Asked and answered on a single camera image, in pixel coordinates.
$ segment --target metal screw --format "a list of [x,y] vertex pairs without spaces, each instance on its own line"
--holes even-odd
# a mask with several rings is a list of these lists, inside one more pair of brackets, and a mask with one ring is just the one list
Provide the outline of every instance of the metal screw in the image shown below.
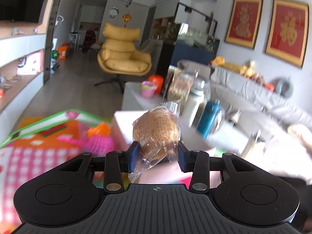
[[195,183],[192,185],[192,188],[197,190],[197,191],[204,191],[206,190],[208,187],[206,184],[204,183]]
[[117,183],[110,183],[106,186],[106,189],[110,191],[117,191],[121,189],[121,185]]

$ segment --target play mat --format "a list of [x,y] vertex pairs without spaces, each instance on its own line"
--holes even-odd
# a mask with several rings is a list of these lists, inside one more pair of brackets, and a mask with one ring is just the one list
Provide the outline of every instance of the play mat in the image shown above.
[[[101,123],[110,126],[111,119],[80,110],[67,110],[38,120],[10,134],[0,144],[0,233],[10,234],[21,221],[13,205],[13,196],[22,184],[85,152],[83,147],[60,141],[59,138],[86,138],[87,131]],[[125,187],[128,174],[123,173]],[[95,173],[93,183],[103,187],[103,172]],[[175,183],[190,183],[179,180]]]

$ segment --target ribbed gray plate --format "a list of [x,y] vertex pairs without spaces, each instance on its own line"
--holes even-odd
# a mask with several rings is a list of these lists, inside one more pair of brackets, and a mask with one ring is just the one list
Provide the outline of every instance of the ribbed gray plate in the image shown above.
[[16,234],[298,234],[288,223],[270,228],[237,224],[220,214],[206,195],[183,185],[137,185],[108,195],[84,221],[61,228],[24,224]]

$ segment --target gold picture frame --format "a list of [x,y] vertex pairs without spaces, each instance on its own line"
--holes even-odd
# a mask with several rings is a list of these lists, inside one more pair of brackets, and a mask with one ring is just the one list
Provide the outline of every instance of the gold picture frame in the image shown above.
[[309,5],[293,0],[273,0],[266,53],[302,68],[309,28]]
[[234,0],[225,42],[255,49],[263,0]]

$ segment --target blue bottle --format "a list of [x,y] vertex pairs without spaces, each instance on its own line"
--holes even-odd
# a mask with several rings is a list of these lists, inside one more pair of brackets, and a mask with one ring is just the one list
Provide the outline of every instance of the blue bottle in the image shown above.
[[221,105],[220,101],[216,102],[207,102],[206,107],[202,113],[202,116],[197,125],[197,131],[202,135],[202,138],[205,140],[209,134],[216,117],[220,111]]

